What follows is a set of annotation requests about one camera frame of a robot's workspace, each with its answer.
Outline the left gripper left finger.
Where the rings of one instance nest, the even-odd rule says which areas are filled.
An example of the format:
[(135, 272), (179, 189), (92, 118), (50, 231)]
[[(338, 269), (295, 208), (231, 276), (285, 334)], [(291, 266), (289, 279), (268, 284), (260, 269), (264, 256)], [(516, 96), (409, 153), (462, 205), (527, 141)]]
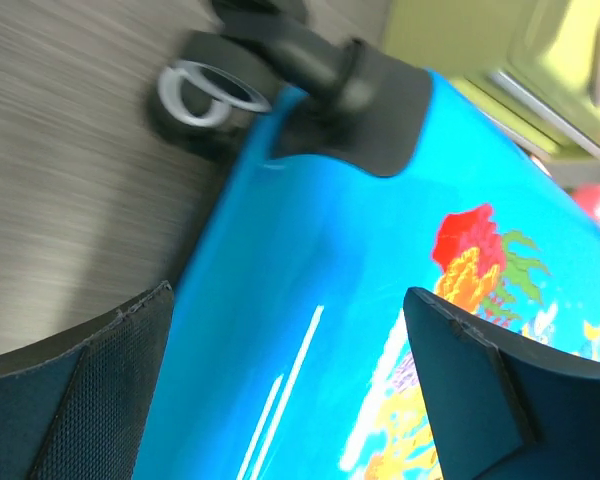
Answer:
[(167, 282), (0, 355), (0, 479), (129, 479), (162, 365)]

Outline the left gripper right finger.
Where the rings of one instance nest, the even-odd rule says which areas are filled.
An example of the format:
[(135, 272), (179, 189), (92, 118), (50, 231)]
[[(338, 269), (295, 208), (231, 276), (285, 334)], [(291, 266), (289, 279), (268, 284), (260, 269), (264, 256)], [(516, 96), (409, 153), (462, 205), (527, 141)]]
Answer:
[(444, 478), (600, 479), (600, 362), (423, 288), (403, 310)]

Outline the blue fish-print suitcase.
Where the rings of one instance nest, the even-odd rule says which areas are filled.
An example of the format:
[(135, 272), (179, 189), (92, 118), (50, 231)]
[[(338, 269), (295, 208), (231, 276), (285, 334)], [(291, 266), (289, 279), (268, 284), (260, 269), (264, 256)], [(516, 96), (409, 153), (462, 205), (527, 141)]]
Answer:
[(437, 72), (216, 1), (148, 110), (217, 159), (178, 275), (137, 479), (446, 479), (403, 310), (412, 287), (600, 362), (600, 228)]

